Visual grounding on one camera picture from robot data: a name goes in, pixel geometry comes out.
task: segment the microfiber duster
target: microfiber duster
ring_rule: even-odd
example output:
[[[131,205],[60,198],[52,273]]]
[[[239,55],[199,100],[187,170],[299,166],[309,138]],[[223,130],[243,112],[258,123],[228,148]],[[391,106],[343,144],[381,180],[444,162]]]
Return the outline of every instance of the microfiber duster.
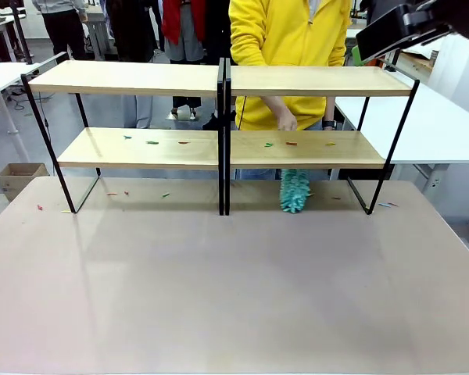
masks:
[[[280,205],[286,213],[300,213],[310,196],[308,170],[281,170]]]

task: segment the yellow hoodie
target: yellow hoodie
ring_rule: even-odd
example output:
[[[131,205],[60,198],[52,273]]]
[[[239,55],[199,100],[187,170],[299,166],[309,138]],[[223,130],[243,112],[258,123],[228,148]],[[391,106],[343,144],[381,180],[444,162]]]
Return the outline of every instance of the yellow hoodie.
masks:
[[[351,24],[351,0],[321,0],[313,15],[309,0],[231,0],[231,54],[238,65],[342,66]],[[260,98],[236,101],[241,130],[276,130],[277,120]],[[285,97],[299,130],[323,118],[325,98]]]

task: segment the shelf board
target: shelf board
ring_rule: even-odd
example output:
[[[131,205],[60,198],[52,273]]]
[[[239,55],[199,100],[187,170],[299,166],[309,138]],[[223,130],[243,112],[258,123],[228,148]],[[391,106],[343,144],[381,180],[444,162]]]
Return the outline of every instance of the shelf board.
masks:
[[[74,167],[216,170],[217,132],[90,127],[58,161],[60,166]]]
[[[375,66],[232,66],[233,96],[408,96]]]
[[[65,61],[34,78],[36,92],[217,96],[218,66]]]
[[[384,163],[357,131],[231,132],[232,168],[380,169]]]

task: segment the cardboard box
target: cardboard box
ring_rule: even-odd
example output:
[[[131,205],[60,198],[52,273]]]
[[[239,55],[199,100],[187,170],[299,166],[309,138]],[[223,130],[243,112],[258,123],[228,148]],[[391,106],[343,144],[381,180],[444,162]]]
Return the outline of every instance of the cardboard box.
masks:
[[[15,163],[7,164],[0,172],[0,188],[9,202],[35,178],[50,176],[44,163]]]

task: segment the wristwatch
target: wristwatch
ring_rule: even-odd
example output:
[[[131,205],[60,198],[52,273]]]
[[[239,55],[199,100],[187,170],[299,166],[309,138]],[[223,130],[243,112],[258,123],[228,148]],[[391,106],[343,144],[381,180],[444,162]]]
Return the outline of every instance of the wristwatch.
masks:
[[[331,127],[331,128],[333,128],[334,130],[337,130],[337,121],[335,121],[335,120],[332,120],[332,121],[323,120],[323,121],[321,122],[321,126],[322,126],[323,128],[325,128],[325,127]]]

